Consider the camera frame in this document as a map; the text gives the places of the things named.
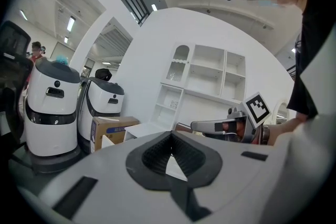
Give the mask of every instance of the cardboard box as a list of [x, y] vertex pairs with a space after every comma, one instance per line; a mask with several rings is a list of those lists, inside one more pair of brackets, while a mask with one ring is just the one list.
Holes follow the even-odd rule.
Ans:
[[114, 144], [124, 141], [125, 128], [139, 124], [134, 117], [93, 117], [91, 125], [91, 153], [101, 149], [103, 135], [106, 135]]

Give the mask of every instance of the white curved wall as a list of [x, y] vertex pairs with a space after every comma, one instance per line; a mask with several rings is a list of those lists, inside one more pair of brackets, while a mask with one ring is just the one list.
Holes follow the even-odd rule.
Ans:
[[289, 100], [293, 81], [280, 62], [259, 42], [214, 17], [187, 9], [153, 12], [126, 52], [116, 82], [125, 90], [122, 114], [150, 119], [164, 69], [177, 41], [227, 49], [246, 57], [246, 97], [260, 92], [271, 112]]

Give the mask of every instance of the hand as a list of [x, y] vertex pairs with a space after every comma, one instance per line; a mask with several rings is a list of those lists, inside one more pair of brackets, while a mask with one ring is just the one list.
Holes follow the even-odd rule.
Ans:
[[[223, 130], [225, 132], [227, 132], [229, 130], [229, 125], [228, 123], [223, 123]], [[237, 122], [237, 135], [240, 137], [240, 138], [243, 138], [244, 137], [244, 133], [245, 133], [245, 122], [241, 122], [241, 121], [238, 121]]]

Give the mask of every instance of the white robot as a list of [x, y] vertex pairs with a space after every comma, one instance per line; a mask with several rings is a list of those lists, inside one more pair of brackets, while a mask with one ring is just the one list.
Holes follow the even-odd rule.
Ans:
[[79, 73], [67, 65], [44, 58], [36, 61], [24, 113], [27, 145], [36, 172], [63, 170], [80, 159], [76, 133], [79, 83]]
[[97, 70], [96, 78], [84, 79], [77, 103], [78, 144], [85, 153], [90, 153], [92, 118], [120, 116], [124, 90], [116, 83], [108, 82], [111, 73]]

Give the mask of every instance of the black rubber pad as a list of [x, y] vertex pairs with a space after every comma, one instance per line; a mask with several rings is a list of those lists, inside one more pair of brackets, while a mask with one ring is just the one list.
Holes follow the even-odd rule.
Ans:
[[67, 219], [71, 219], [90, 194], [98, 180], [82, 177], [53, 207], [53, 210]]
[[255, 152], [250, 152], [250, 151], [244, 151], [242, 153], [242, 156], [244, 157], [248, 157], [248, 158], [251, 158], [251, 159], [256, 159], [258, 161], [265, 161], [268, 157], [268, 155], [265, 155], [265, 154], [260, 154], [260, 153], [255, 153]]

